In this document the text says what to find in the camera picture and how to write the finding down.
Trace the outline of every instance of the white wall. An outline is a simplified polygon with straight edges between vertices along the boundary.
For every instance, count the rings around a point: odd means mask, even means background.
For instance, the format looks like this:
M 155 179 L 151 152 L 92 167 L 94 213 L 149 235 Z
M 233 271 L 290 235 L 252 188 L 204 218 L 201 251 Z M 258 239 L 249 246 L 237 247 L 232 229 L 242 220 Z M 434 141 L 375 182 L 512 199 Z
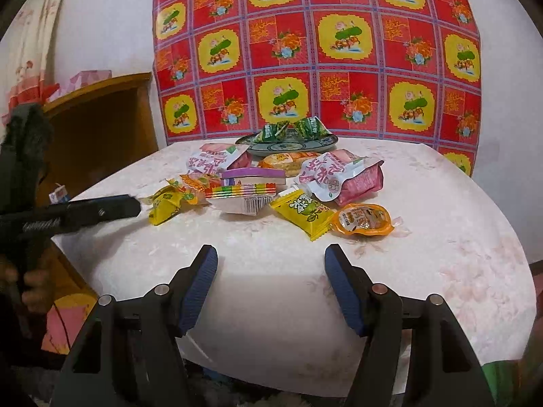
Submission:
M 63 0 L 53 38 L 55 82 L 81 70 L 109 69 L 113 76 L 153 69 L 153 0 Z M 156 84 L 150 85 L 159 148 L 166 146 Z
M 543 259 L 543 39 L 517 0 L 469 0 L 482 38 L 483 119 L 473 179 L 498 204 L 530 261 Z M 54 76 L 84 69 L 114 75 L 153 63 L 151 0 L 64 0 L 54 43 Z M 150 94 L 165 145 L 156 86 Z

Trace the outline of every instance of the silver bolt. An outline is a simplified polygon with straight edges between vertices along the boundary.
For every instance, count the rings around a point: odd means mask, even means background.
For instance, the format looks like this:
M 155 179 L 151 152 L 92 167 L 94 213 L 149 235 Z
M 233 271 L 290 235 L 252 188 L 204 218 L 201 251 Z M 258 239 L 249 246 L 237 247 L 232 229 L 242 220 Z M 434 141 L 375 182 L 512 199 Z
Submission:
M 111 295 L 102 295 L 99 299 L 98 299 L 98 304 L 100 306 L 107 306 L 108 304 L 111 303 Z
M 159 284 L 155 288 L 155 294 L 157 295 L 165 295 L 169 292 L 169 286 L 167 284 Z
M 430 303 L 435 304 L 436 306 L 439 306 L 440 304 L 443 304 L 444 300 L 441 295 L 437 295 L 436 293 L 433 293 L 430 296 Z
M 371 290 L 379 295 L 383 295 L 388 292 L 388 288 L 382 283 L 375 283 Z

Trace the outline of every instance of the wooden headboard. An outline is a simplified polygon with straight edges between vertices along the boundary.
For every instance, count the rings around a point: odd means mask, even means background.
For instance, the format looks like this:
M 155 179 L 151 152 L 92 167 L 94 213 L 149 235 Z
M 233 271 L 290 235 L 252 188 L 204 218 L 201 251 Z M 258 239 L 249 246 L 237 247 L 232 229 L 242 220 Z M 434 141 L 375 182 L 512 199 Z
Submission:
M 151 73 L 119 76 L 45 104 L 53 142 L 37 204 L 47 205 L 57 183 L 71 197 L 158 150 L 149 107 Z

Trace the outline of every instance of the green plate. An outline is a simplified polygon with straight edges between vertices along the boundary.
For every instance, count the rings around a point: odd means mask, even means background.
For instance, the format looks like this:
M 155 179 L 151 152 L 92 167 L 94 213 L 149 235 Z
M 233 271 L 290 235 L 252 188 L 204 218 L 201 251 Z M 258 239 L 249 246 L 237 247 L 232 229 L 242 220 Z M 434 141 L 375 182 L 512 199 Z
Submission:
M 315 151 L 324 153 L 332 149 L 337 144 L 338 137 L 330 134 L 319 140 L 300 140 L 298 133 L 294 129 L 287 130 L 287 136 L 283 142 L 260 142 L 253 144 L 253 140 L 258 133 L 244 136 L 236 141 L 236 144 L 249 145 L 248 152 L 255 156 L 269 156 L 275 153 L 286 153 L 290 151 Z

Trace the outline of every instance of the white tablecloth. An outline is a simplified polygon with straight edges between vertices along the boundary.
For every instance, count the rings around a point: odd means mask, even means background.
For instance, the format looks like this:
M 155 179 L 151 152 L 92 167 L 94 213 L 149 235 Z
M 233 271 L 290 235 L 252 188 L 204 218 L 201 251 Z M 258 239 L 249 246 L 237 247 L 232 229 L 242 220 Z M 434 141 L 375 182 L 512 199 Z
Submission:
M 165 178 L 185 172 L 186 158 L 201 144 L 174 144 L 77 198 L 150 195 Z M 324 272 L 323 254 L 331 243 L 399 295 L 443 295 L 482 364 L 519 358 L 536 296 L 522 247 L 498 207 L 425 145 L 343 138 L 338 148 L 385 160 L 384 188 L 367 201 L 401 217 L 401 231 L 382 240 L 329 232 L 310 242 L 269 207 L 249 217 L 206 206 L 158 227 L 142 212 L 55 242 L 99 294 L 118 300 L 169 282 L 203 244 L 213 245 L 217 275 L 196 327 L 179 341 L 181 354 L 248 382 L 347 395 L 364 343 L 345 323 Z M 396 392 L 405 386 L 407 356 L 408 349 Z

